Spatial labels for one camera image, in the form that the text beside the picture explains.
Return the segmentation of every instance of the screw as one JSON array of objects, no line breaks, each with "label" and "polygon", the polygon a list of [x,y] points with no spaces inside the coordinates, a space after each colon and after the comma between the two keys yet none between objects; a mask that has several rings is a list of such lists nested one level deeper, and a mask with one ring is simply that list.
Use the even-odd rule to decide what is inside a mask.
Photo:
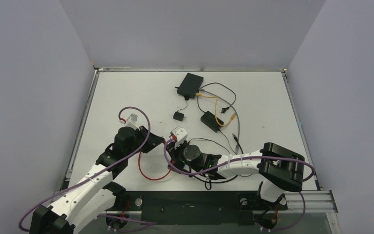
[{"label": "screw", "polygon": [[143,200],[142,200],[141,198],[137,198],[137,199],[135,200],[135,205],[136,205],[136,206],[141,206],[141,204],[143,204]]}]

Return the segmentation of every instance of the tabletop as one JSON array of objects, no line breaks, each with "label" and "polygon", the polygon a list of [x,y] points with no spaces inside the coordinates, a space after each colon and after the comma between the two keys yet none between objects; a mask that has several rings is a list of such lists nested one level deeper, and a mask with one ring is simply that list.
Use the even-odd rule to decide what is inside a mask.
[{"label": "tabletop", "polygon": [[[245,153],[261,149],[265,142],[273,142],[303,155],[309,162],[280,72],[190,73],[204,77],[202,85],[219,82],[236,93],[237,100],[233,106],[240,118],[240,144]],[[100,72],[81,135],[70,186],[87,173],[106,146],[113,142],[118,129],[123,126],[118,120],[118,112],[126,106],[143,110],[150,119],[151,132],[165,139],[168,139],[171,130],[182,126],[188,132],[187,140],[194,137],[208,138],[230,149],[221,133],[215,133],[200,121],[203,112],[197,106],[197,99],[188,100],[187,108],[180,111],[185,114],[184,121],[173,119],[174,112],[186,106],[184,97],[178,95],[174,88],[181,84],[186,74],[187,72]],[[227,101],[234,100],[234,95],[220,85],[209,85],[205,89]],[[200,98],[200,107],[213,113],[214,101]],[[228,105],[223,101],[219,101],[217,105],[217,117],[225,123],[234,113],[230,108],[225,114],[221,114],[221,109],[226,106]],[[127,118],[132,113],[138,115],[138,126],[147,126],[145,118],[136,110],[125,110],[122,117]],[[223,127],[222,132],[235,149],[236,142],[232,133],[238,133],[237,118]],[[213,142],[197,140],[192,143],[204,153],[227,154],[225,149]],[[168,172],[162,147],[163,145],[159,145],[141,157],[142,171],[151,178],[162,177]],[[304,167],[304,176],[309,174],[310,169]],[[228,183],[213,184],[212,190],[257,190],[259,183],[265,180],[261,175],[238,177]],[[206,190],[204,183],[175,172],[159,181],[145,179],[138,169],[138,154],[129,159],[128,167],[114,181],[128,191]],[[313,178],[303,183],[303,190],[317,190]]]}]

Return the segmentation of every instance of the gray wall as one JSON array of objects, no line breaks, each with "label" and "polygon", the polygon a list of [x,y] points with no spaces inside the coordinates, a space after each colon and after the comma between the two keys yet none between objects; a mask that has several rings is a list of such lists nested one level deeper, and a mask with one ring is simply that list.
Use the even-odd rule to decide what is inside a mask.
[{"label": "gray wall", "polygon": [[374,233],[374,1],[327,0],[288,75],[344,233]]},{"label": "gray wall", "polygon": [[96,67],[289,66],[325,0],[61,0]]},{"label": "gray wall", "polygon": [[0,234],[59,189],[93,75],[58,0],[0,1]]}]

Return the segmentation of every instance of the red cable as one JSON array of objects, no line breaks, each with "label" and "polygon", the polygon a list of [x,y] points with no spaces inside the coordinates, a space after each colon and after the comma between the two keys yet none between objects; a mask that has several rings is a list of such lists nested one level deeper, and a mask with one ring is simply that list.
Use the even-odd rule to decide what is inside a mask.
[{"label": "red cable", "polygon": [[124,209],[123,212],[121,213],[121,217],[124,218],[125,211],[128,210],[128,207],[130,207],[130,201],[129,201],[129,200],[127,200],[127,205],[125,206],[125,209]]},{"label": "red cable", "polygon": [[272,219],[275,219],[275,217],[277,216],[278,211],[279,211],[279,206],[276,206],[276,212],[275,212],[275,215],[273,216]]},{"label": "red cable", "polygon": [[168,176],[171,172],[171,169],[167,172],[167,174],[165,174],[163,177],[161,178],[158,178],[158,179],[152,179],[148,176],[146,176],[143,171],[141,170],[141,164],[140,164],[140,161],[141,161],[141,152],[140,154],[138,155],[138,169],[140,169],[140,173],[146,178],[146,179],[149,179],[149,180],[152,180],[152,181],[157,181],[157,180],[161,180],[161,179],[164,179],[166,176]]}]

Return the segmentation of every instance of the small black box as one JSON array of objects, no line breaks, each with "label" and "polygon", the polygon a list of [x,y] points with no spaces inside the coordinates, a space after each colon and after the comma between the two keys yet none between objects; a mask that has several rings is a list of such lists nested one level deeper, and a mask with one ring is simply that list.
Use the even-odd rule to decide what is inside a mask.
[{"label": "small black box", "polygon": [[178,120],[178,121],[183,121],[184,114],[176,111],[174,112],[173,119]]},{"label": "small black box", "polygon": [[203,83],[203,77],[187,73],[180,87],[177,88],[177,93],[184,96],[186,100],[194,98],[196,93],[199,92],[199,88]]},{"label": "small black box", "polygon": [[[207,111],[206,113],[204,113],[204,115],[201,116],[200,120],[207,127],[209,127],[211,130],[213,130],[215,133],[218,132],[221,128],[221,126],[216,122],[216,117],[210,111]],[[224,122],[221,121],[221,119],[217,118],[217,120],[219,121],[219,123],[221,125],[224,124]]]}]

